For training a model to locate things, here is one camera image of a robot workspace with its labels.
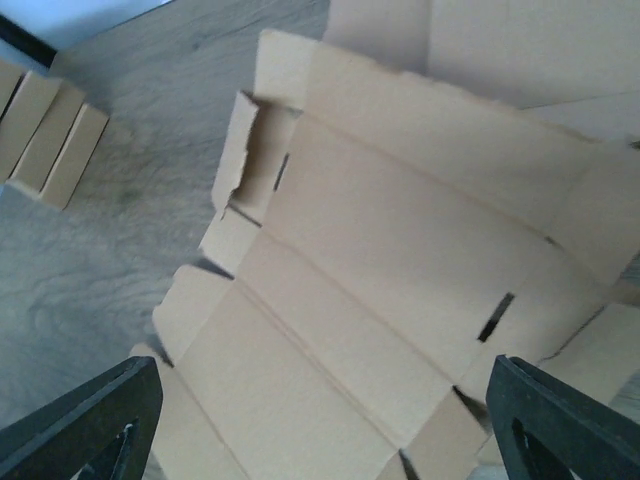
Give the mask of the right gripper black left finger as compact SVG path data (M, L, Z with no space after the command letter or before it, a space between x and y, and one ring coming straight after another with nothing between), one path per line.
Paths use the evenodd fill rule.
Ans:
M1 430L3 479L140 479L159 422L156 360L134 356Z

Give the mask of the brown cardboard box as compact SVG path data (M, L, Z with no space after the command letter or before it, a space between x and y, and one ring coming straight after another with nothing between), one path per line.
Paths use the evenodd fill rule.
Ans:
M202 253L153 313L169 479L464 479L515 355L601 402L639 368L639 153L278 30Z

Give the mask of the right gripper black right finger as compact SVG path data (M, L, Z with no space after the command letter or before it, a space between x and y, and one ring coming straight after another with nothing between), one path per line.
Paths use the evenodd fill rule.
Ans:
M496 357L486 404L510 479L637 479L639 425L518 357Z

